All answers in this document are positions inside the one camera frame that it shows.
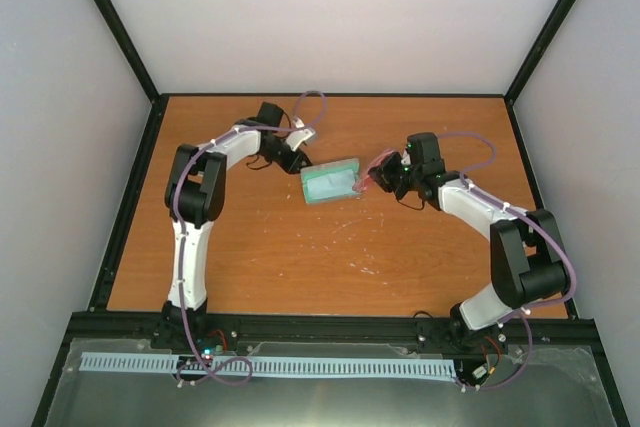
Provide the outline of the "grey glasses case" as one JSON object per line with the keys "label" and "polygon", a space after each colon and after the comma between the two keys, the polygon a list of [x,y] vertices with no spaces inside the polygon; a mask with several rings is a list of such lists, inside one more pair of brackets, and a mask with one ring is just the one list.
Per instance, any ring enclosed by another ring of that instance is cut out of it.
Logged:
{"label": "grey glasses case", "polygon": [[358,196],[354,189],[359,177],[357,158],[305,167],[300,171],[305,203],[314,205]]}

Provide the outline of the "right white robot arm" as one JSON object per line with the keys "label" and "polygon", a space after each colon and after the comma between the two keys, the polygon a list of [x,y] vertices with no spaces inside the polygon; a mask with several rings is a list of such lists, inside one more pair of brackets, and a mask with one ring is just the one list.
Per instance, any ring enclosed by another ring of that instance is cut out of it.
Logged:
{"label": "right white robot arm", "polygon": [[514,206],[479,187],[467,169],[447,169],[440,139],[431,132],[409,136],[403,151],[382,154],[366,177],[396,201],[416,193],[423,206],[457,218],[488,241],[489,284],[450,313],[448,340],[463,350],[537,304],[565,302],[576,274],[551,212]]}

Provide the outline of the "red sunglasses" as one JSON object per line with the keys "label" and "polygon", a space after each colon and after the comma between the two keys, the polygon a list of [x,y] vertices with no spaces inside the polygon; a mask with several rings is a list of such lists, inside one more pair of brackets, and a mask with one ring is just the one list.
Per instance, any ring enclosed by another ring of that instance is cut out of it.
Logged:
{"label": "red sunglasses", "polygon": [[385,149],[377,155],[358,175],[352,191],[361,194],[372,186],[380,187],[386,193],[393,193],[394,187],[383,175],[383,164],[393,155],[398,154],[395,149]]}

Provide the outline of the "light blue cleaning cloth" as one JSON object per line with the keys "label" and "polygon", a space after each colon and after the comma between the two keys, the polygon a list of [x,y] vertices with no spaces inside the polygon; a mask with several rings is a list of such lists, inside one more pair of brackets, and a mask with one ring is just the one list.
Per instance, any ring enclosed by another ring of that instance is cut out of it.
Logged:
{"label": "light blue cleaning cloth", "polygon": [[355,177],[352,171],[332,172],[307,181],[307,194],[310,200],[319,201],[354,194],[352,187]]}

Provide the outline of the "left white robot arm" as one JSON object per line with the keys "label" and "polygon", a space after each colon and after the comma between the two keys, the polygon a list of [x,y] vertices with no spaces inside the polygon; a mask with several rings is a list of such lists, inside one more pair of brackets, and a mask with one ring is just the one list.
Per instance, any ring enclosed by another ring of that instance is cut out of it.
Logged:
{"label": "left white robot arm", "polygon": [[208,337],[207,323],[197,316],[206,311],[208,244],[224,207],[227,171],[249,157],[276,163],[287,174],[311,165],[301,147],[315,137],[313,125],[294,115],[283,127],[284,117],[282,108],[264,102],[256,116],[236,122],[221,136],[200,145],[182,144],[176,150],[164,197],[175,248],[162,315],[176,321],[172,335],[186,349],[201,347]]}

